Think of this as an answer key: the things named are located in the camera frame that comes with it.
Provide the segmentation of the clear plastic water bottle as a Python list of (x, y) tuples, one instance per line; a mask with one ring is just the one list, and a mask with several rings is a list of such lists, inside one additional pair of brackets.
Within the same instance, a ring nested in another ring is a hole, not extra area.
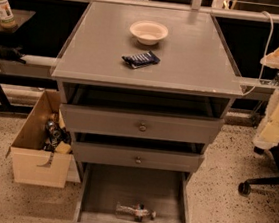
[(120, 202), (115, 207), (115, 215), (117, 218), (133, 220), (133, 222), (145, 223), (148, 220), (153, 221), (157, 217), (157, 213), (152, 209), (147, 209), (142, 203), (137, 205), (125, 206)]

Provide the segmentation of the top grey drawer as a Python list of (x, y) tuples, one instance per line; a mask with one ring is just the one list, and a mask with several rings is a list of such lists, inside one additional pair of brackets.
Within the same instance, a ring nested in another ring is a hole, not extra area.
[(61, 104), (69, 131), (120, 137), (210, 144), (223, 125), (219, 119), (157, 112)]

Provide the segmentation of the middle grey drawer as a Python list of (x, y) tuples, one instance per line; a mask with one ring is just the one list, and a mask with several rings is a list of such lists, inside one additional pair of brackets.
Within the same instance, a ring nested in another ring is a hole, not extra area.
[(129, 148), (85, 142), (72, 144), (78, 162), (110, 164), (146, 169), (163, 169), (194, 173), (201, 166), (204, 155), (173, 151)]

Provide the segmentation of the grey drawer cabinet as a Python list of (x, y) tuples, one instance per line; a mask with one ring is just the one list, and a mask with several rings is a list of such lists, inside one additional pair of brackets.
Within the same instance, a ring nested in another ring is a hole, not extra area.
[[(143, 45), (130, 33), (137, 21), (153, 21), (169, 34)], [(160, 63), (133, 69), (122, 56), (152, 51)], [(61, 104), (157, 112), (222, 120), (241, 94), (215, 22), (207, 13), (90, 4), (53, 77)], [(74, 142), (204, 155), (207, 146), (182, 141), (73, 132)]]

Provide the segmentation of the bottom open grey drawer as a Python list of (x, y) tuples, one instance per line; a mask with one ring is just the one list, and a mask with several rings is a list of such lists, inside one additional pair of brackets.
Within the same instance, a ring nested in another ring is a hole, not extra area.
[(186, 185), (185, 173), (90, 164), (72, 223), (142, 223), (117, 218), (118, 202), (155, 211), (157, 217), (145, 223), (189, 223)]

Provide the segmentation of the dark blue snack packet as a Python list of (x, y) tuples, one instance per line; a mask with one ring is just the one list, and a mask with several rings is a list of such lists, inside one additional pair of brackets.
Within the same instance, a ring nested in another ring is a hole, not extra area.
[(156, 56), (152, 51), (147, 51), (146, 53), (140, 53), (131, 56), (123, 55), (121, 58), (133, 69), (160, 63), (159, 57)]

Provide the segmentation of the white paper bowl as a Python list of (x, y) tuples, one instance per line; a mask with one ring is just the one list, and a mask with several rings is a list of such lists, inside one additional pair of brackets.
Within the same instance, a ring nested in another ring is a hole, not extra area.
[(155, 45), (169, 34), (167, 27), (154, 21), (137, 21), (131, 24), (130, 33), (143, 45)]

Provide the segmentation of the yellow sponge in box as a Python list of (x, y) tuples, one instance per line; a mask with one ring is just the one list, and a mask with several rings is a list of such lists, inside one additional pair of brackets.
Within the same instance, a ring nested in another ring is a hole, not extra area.
[(58, 152), (59, 154), (69, 154), (71, 151), (71, 146), (64, 141), (60, 142), (55, 149), (55, 152)]

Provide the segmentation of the cardboard box on floor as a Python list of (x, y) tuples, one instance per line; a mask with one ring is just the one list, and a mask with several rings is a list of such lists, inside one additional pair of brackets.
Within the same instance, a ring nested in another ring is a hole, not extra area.
[(18, 132), (9, 148), (15, 182), (56, 188), (65, 186), (72, 155), (43, 149), (47, 121), (51, 119), (64, 128), (59, 107), (60, 94), (44, 91)]

